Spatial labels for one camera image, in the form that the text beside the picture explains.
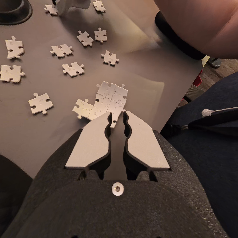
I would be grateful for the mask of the assembled white puzzle section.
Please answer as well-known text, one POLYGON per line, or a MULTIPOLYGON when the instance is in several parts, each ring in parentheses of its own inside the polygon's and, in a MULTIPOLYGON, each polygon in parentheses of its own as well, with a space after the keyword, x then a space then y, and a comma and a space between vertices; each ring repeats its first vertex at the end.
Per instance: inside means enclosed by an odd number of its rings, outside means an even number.
POLYGON ((115 128, 118 118, 125 111, 126 97, 128 90, 124 88, 124 84, 120 86, 116 84, 109 85, 103 81, 101 85, 97 84, 98 92, 95 97, 94 105, 88 103, 88 99, 82 101, 78 99, 73 108, 73 112, 77 113, 77 118, 82 117, 94 120, 106 112, 112 113, 111 128, 115 128))

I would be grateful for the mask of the person's right forearm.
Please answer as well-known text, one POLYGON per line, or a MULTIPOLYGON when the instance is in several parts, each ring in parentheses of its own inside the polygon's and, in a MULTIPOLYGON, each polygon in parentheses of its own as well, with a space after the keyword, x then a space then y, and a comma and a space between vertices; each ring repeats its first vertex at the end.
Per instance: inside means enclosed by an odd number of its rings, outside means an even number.
POLYGON ((174 32, 205 55, 238 59, 237 0, 154 0, 174 32))

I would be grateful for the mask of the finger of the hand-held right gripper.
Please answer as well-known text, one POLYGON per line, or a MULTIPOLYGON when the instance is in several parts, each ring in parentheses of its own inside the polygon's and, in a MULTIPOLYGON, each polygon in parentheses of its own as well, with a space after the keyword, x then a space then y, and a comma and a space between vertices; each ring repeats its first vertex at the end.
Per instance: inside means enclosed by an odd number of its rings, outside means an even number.
POLYGON ((91 0, 56 0, 55 6, 58 10, 59 16, 64 16, 68 10, 73 7, 77 9, 88 9, 91 0))

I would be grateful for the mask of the black round stand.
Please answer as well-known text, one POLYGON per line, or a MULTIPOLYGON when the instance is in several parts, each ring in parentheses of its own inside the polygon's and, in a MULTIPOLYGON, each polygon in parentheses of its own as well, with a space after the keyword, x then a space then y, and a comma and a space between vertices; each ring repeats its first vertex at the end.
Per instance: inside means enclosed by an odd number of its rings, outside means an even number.
POLYGON ((26 22, 33 13, 28 0, 1 0, 0 25, 18 25, 26 22))

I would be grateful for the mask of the scattered loose puzzle pieces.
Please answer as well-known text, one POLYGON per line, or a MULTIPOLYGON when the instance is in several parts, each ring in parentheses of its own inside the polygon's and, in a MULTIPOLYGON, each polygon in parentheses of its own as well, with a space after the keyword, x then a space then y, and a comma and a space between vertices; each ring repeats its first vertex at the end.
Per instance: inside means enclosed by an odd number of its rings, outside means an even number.
MULTIPOLYGON (((45 5, 44 10, 49 12, 51 15, 57 15, 58 10, 55 6, 55 0, 52 1, 54 6, 45 5)), ((22 41, 17 41, 16 37, 12 36, 11 40, 5 40, 6 48, 8 50, 7 59, 19 59, 20 55, 24 53, 23 43, 22 41)), ((62 58, 73 53, 72 46, 67 46, 67 44, 63 44, 60 46, 51 46, 52 50, 50 53, 52 55, 56 55, 58 58, 62 58)), ((63 73, 68 73, 71 77, 75 77, 78 74, 84 74, 83 67, 84 65, 79 65, 77 62, 71 63, 70 66, 68 64, 62 64, 63 73)), ((12 69, 9 65, 1 65, 0 70, 0 80, 4 82, 13 82, 19 83, 22 76, 25 76, 25 73, 21 71, 20 66, 13 65, 12 69)), ((50 98, 47 93, 43 95, 38 95, 34 93, 34 99, 28 101, 32 114, 47 114, 47 110, 53 107, 53 103, 50 101, 50 98)))

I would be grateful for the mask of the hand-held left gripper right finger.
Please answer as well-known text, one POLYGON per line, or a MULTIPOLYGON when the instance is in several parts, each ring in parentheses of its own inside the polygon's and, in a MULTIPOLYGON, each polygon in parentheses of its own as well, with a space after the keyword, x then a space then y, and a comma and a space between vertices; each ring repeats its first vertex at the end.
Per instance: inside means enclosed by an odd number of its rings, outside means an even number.
POLYGON ((152 128, 130 111, 123 112, 126 136, 123 162, 129 170, 169 170, 152 128))

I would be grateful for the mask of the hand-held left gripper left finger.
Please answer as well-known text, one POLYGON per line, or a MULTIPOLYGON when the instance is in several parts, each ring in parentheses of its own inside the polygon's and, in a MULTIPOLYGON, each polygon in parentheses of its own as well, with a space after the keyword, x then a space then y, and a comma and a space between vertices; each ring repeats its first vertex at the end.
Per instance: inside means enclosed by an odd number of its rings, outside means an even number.
POLYGON ((92 166, 109 156, 108 165, 98 168, 104 171, 110 165, 112 114, 106 112, 89 122, 82 132, 65 164, 66 169, 92 169, 92 166))

